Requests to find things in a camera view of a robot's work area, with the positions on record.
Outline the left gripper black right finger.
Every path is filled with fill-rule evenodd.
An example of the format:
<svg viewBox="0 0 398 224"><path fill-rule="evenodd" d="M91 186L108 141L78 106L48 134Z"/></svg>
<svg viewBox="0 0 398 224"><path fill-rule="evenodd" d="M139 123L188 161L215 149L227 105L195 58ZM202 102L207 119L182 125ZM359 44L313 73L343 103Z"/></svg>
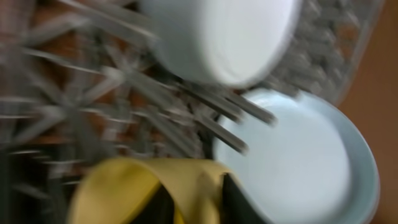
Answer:
<svg viewBox="0 0 398 224"><path fill-rule="evenodd" d="M229 173L222 176L221 224L266 224Z"/></svg>

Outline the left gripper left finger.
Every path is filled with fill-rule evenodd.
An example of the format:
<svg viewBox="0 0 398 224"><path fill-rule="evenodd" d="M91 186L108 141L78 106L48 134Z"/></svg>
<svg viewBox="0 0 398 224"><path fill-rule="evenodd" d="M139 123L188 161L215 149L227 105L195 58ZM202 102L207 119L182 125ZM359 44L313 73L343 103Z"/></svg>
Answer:
<svg viewBox="0 0 398 224"><path fill-rule="evenodd" d="M174 201L163 185L130 224L173 224Z"/></svg>

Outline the yellow plastic cup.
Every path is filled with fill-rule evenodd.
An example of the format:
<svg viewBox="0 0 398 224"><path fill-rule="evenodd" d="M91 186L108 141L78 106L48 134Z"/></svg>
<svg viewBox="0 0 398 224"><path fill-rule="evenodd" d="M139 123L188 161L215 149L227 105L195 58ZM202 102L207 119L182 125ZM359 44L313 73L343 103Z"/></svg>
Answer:
<svg viewBox="0 0 398 224"><path fill-rule="evenodd" d="M206 159L108 159L80 182L68 223L129 223L164 187L173 205L172 223L219 223L221 176L230 170Z"/></svg>

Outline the light blue plate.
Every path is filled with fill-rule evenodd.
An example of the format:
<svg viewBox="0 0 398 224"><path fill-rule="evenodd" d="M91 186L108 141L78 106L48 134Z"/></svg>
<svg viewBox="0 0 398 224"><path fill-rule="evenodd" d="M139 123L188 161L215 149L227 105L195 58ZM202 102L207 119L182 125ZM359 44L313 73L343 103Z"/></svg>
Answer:
<svg viewBox="0 0 398 224"><path fill-rule="evenodd" d="M275 115L266 124L244 113L219 124L243 140L238 153L222 141L214 157L229 167L260 216L271 223L369 223L377 210L376 161L357 127L329 102L302 92L291 98L257 89L245 99Z"/></svg>

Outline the light blue bowl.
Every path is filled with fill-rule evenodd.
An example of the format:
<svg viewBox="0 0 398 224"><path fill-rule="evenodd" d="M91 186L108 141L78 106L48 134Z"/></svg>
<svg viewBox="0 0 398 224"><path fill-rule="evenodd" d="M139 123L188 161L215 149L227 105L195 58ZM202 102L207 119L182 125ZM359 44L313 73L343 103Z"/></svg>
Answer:
<svg viewBox="0 0 398 224"><path fill-rule="evenodd" d="M247 87L263 80L285 54L301 0L141 1L158 36L154 55L190 82Z"/></svg>

